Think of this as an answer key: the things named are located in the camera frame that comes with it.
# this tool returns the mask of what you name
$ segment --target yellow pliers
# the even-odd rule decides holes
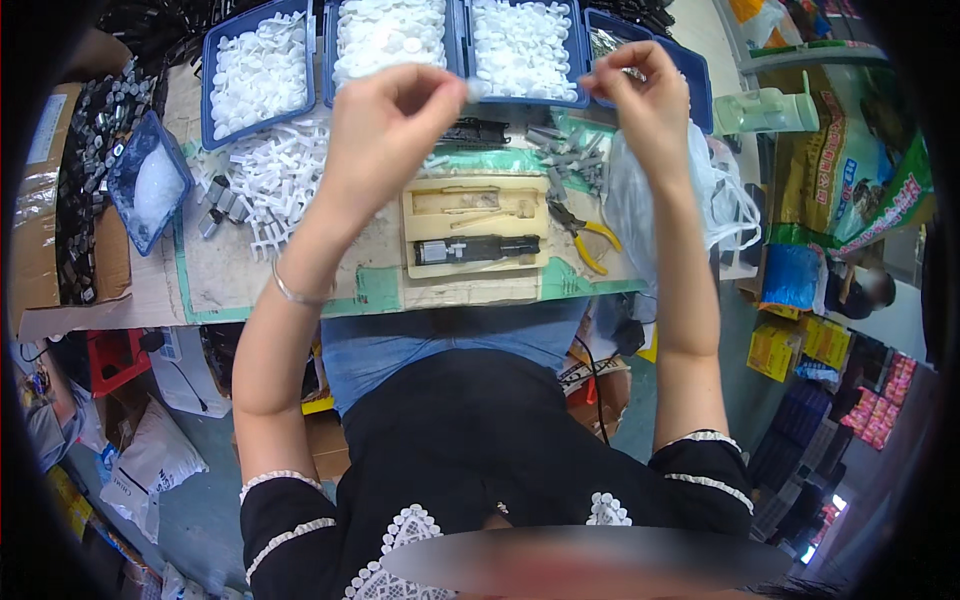
[[[550,214],[553,215],[554,219],[564,226],[567,231],[573,234],[573,245],[577,247],[577,253],[580,254],[580,257],[585,263],[587,263],[587,266],[600,275],[606,275],[607,270],[604,269],[600,263],[594,260],[593,257],[590,256],[589,252],[587,252],[587,247],[584,246],[584,241],[580,239],[580,231],[582,229],[586,229],[588,231],[593,231],[594,233],[599,233],[610,241],[614,250],[621,252],[623,251],[623,246],[620,244],[620,240],[617,239],[616,235],[604,225],[594,223],[593,221],[581,221],[580,219],[574,217],[573,213],[567,210],[566,206],[560,204],[559,202],[548,200],[547,205],[549,206]]]

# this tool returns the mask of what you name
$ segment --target lace trim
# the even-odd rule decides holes
[[[694,431],[691,434],[687,434],[682,438],[678,438],[677,440],[670,442],[669,444],[662,447],[661,450],[666,448],[668,445],[676,444],[677,442],[682,442],[683,440],[691,440],[693,442],[726,442],[727,444],[730,444],[734,448],[736,448],[737,452],[743,452],[743,450],[740,449],[740,446],[736,444],[733,438],[728,438],[727,436],[723,435],[719,431]]]
[[[444,533],[440,525],[434,523],[420,504],[411,504],[410,508],[403,509],[394,517],[394,522],[387,526],[387,533],[383,535],[383,545],[380,551],[386,555],[394,548],[408,543],[438,538]],[[390,598],[391,600],[452,600],[457,592],[449,589],[432,588],[423,584],[400,579],[383,570],[380,561],[370,561],[367,566],[357,572],[357,576],[344,588],[344,600],[376,600]]]
[[[298,525],[293,531],[288,531],[276,536],[267,543],[267,547],[263,550],[260,550],[260,553],[256,555],[256,558],[253,559],[253,564],[250,565],[250,568],[247,569],[247,585],[250,584],[250,578],[253,576],[253,572],[256,571],[256,568],[260,566],[260,563],[263,562],[263,559],[267,558],[267,555],[270,554],[274,548],[281,545],[285,541],[292,540],[293,538],[299,538],[303,534],[308,534],[311,531],[316,531],[323,527],[333,527],[336,525],[336,521],[328,516],[322,518],[314,519],[308,523],[303,523]]]
[[[627,509],[620,506],[620,501],[609,492],[595,492],[590,497],[593,506],[590,507],[590,517],[587,525],[625,525],[634,524],[634,520],[627,516]]]
[[[685,481],[688,483],[697,483],[702,486],[708,486],[710,488],[716,488],[717,490],[722,490],[730,494],[740,502],[743,502],[743,505],[747,507],[748,511],[750,511],[750,516],[754,515],[754,503],[750,501],[750,498],[745,496],[743,492],[741,492],[740,490],[731,488],[730,486],[728,486],[722,481],[717,481],[716,479],[710,479],[709,477],[701,477],[699,475],[697,476],[684,475],[682,473],[669,473],[669,474],[663,475],[663,477],[666,479],[677,479],[677,480]]]
[[[271,479],[277,479],[278,477],[290,477],[292,479],[299,479],[303,483],[309,484],[317,492],[322,493],[324,495],[324,498],[326,498],[326,492],[324,492],[324,486],[320,485],[313,479],[310,479],[309,477],[305,477],[294,470],[272,470],[269,473],[263,473],[262,475],[257,475],[256,477],[254,477],[253,479],[247,482],[247,485],[244,486],[243,489],[240,491],[240,506],[243,506],[243,501],[247,497],[247,492],[249,492],[254,487],[260,485],[265,481],[270,481]]]

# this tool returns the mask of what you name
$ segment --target blue jeans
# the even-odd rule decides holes
[[[588,301],[572,298],[325,319],[321,339],[333,408],[342,416],[403,367],[453,348],[503,350],[557,372]]]

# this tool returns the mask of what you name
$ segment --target hand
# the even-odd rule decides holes
[[[467,85],[432,66],[404,64],[337,94],[317,200],[364,226],[409,182],[467,99]]]
[[[646,81],[621,70],[627,67],[635,67]],[[690,91],[662,46],[655,41],[626,44],[598,60],[580,83],[616,104],[620,128],[651,184],[689,181]]]

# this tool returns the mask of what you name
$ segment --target workbench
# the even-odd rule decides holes
[[[714,97],[743,89],[731,46],[715,8],[702,0],[676,0],[670,11],[677,18],[672,28],[682,45],[704,56],[708,62]],[[315,67],[319,70],[320,53]],[[168,95],[163,123],[180,142],[188,157],[200,147],[200,80],[194,67],[182,65],[170,69]],[[523,134],[527,123],[542,123],[552,117],[558,127],[571,131],[588,125],[588,135],[615,131],[615,114],[592,106],[587,110],[557,110],[544,114],[544,108],[512,106],[509,112],[491,114],[492,105],[475,116],[507,121],[507,148],[497,151],[459,150],[441,169],[451,174],[511,173],[544,175]],[[312,114],[324,116],[329,109],[318,106]],[[743,136],[743,152],[738,157],[743,182],[758,182],[756,140]],[[609,139],[601,148],[609,148]],[[437,154],[444,153],[438,148]],[[599,203],[576,181],[565,183],[569,208],[580,219],[602,221]],[[250,252],[252,231],[224,221],[211,237],[204,240],[197,224],[203,216],[199,199],[204,193],[196,186],[183,204],[181,216],[164,231],[153,252],[140,256],[131,246],[132,297],[108,315],[110,328],[210,324],[246,320],[256,298],[270,277],[269,262],[254,262]],[[609,270],[600,276],[590,270],[577,254],[572,236],[551,219],[551,229],[543,245],[550,259],[540,270],[411,279],[403,267],[399,202],[391,202],[377,213],[350,246],[337,270],[337,288],[323,311],[323,317],[398,312],[453,305],[527,303],[616,292],[642,291],[646,283],[639,279],[626,252],[615,252],[602,237],[583,237],[589,251]],[[756,270],[722,266],[721,278],[753,275]]]

